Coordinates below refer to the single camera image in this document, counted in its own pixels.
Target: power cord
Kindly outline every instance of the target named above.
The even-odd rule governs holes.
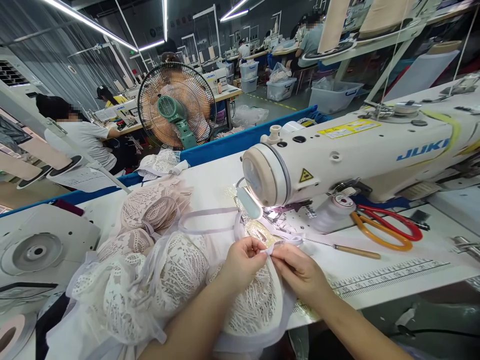
[[[451,335],[458,335],[458,336],[463,336],[467,338],[473,338],[473,339],[480,339],[480,335],[477,334],[472,334],[468,332],[462,332],[462,331],[455,331],[455,330],[447,330],[447,329],[418,329],[418,330],[410,330],[405,326],[399,326],[398,329],[400,332],[396,332],[393,334],[388,335],[389,338],[404,335],[407,336],[411,339],[415,339],[416,336],[415,334],[424,334],[424,333],[438,333],[438,334],[451,334]]]

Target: ceiling light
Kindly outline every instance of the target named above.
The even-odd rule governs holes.
[[[138,49],[139,52],[142,52],[143,50],[147,50],[147,49],[151,49],[151,48],[154,48],[158,45],[162,45],[163,43],[165,42],[165,40],[160,40],[160,41],[157,41],[157,42],[152,42],[151,44],[149,45],[146,45],[144,47],[140,47]]]
[[[168,27],[168,24],[167,24],[167,20],[168,20],[168,13],[167,13],[167,0],[163,0],[163,38],[165,40],[167,40],[167,29],[169,28]]]
[[[226,16],[226,17],[222,17],[220,19],[220,22],[223,23],[223,22],[226,22],[228,20],[231,20],[231,19],[234,19],[234,18],[238,18],[242,15],[245,15],[246,13],[248,13],[248,9],[247,10],[243,10],[243,11],[240,11],[240,12],[237,12],[236,14],[233,14],[233,15],[230,15],[230,16]]]
[[[132,49],[135,52],[138,51],[136,47],[130,45],[128,42],[122,40],[118,36],[112,34],[110,31],[108,31],[104,27],[101,27],[100,25],[96,24],[94,21],[90,20],[88,17],[82,15],[78,11],[75,11],[73,8],[64,4],[63,2],[61,2],[59,0],[42,0],[42,1],[44,1],[45,3],[47,3],[49,5],[52,5],[54,8],[70,15],[71,17],[77,19],[78,21],[81,21],[85,25],[88,25],[89,27],[97,30],[98,32],[108,36],[110,39],[113,39],[113,40],[119,42],[123,46],[126,46],[127,48]]]
[[[220,22],[223,22],[223,21],[226,21],[228,20],[227,18],[233,18],[233,17],[237,17],[237,16],[232,16],[230,17],[230,14],[232,14],[235,10],[237,10],[239,7],[241,7],[243,4],[245,4],[248,0],[241,0],[237,5],[235,5],[234,7],[232,7],[225,15],[223,15],[220,19]]]

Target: fan guard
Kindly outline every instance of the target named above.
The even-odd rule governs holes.
[[[160,114],[161,96],[182,105],[197,144],[208,140],[217,118],[217,105],[212,89],[199,72],[180,62],[163,63],[145,76],[138,92],[138,116],[147,135],[158,146],[182,150],[177,127]]]

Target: orange-handled scissors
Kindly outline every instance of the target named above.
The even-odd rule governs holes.
[[[350,214],[350,217],[352,218],[352,220],[355,222],[355,224],[358,226],[358,228],[360,229],[360,231],[362,233],[364,233],[368,238],[372,239],[374,242],[376,242],[377,244],[380,244],[386,248],[389,248],[389,249],[392,249],[392,250],[396,250],[396,251],[402,251],[402,252],[407,252],[409,250],[412,249],[413,245],[412,243],[404,236],[400,235],[398,232],[396,231],[393,231],[391,229],[389,229],[388,227],[385,227],[385,226],[382,226],[378,223],[376,223],[375,221],[369,219],[368,217],[365,217],[365,216],[362,216],[362,215],[358,215],[355,211],[352,212]],[[375,235],[374,233],[372,233],[366,226],[365,226],[365,223],[373,226],[374,228],[377,228],[381,231],[383,231],[384,233],[394,237],[395,239],[397,239],[399,242],[402,243],[402,245],[395,245],[395,244],[392,244],[392,243],[389,243],[383,239],[381,239],[380,237],[378,237],[377,235]]]
[[[377,208],[377,207],[366,206],[366,205],[358,205],[357,210],[362,211],[365,215],[371,217],[373,220],[378,221],[380,225],[383,225],[384,227],[389,228],[390,230],[393,230],[394,232],[402,235],[404,238],[410,241],[420,241],[424,237],[419,227],[412,220],[410,220],[409,218],[406,218],[405,216],[397,214],[396,212],[388,211],[388,210]],[[394,218],[395,220],[398,220],[410,230],[411,234],[407,234],[401,231],[400,229],[396,228],[395,226],[393,226],[391,223],[389,223],[387,220],[377,215],[376,213],[385,214],[387,216]]]

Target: needle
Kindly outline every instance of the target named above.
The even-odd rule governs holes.
[[[344,252],[344,253],[354,254],[354,255],[363,256],[365,258],[376,259],[376,260],[380,260],[382,258],[380,256],[380,254],[377,253],[377,252],[361,250],[361,249],[357,249],[357,248],[354,248],[354,247],[348,247],[348,246],[342,246],[342,245],[336,245],[336,244],[329,244],[329,243],[325,243],[325,242],[321,242],[321,241],[317,241],[317,240],[312,240],[312,239],[309,239],[309,238],[306,238],[306,237],[304,237],[304,239],[309,240],[309,241],[314,242],[314,243],[317,243],[317,244],[322,244],[322,245],[332,247],[335,250],[339,250],[339,251]]]

